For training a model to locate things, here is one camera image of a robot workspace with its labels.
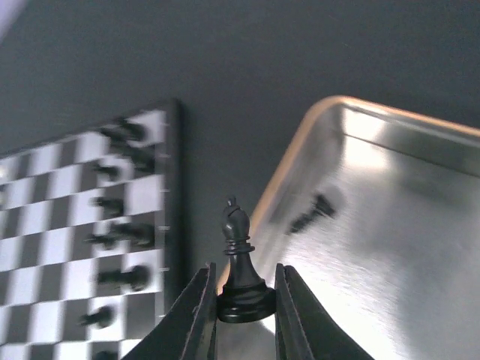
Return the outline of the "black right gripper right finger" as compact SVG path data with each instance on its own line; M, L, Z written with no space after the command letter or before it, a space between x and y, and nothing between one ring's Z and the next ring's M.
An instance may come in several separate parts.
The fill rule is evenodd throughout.
M371 360L332 319L293 266L277 264L274 288L277 359Z

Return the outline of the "black bishop chess piece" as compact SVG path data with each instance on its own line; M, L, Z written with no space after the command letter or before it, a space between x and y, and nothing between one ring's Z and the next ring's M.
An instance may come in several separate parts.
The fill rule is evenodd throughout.
M275 290L267 286L251 261L250 218L231 196L222 213L223 251L229 257L229 274L217 297L217 318L224 323L252 323L275 313Z

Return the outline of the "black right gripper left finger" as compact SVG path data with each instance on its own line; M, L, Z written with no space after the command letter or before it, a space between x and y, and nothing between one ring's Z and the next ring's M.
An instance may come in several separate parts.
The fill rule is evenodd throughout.
M160 323L124 360L216 359L216 267L201 268Z

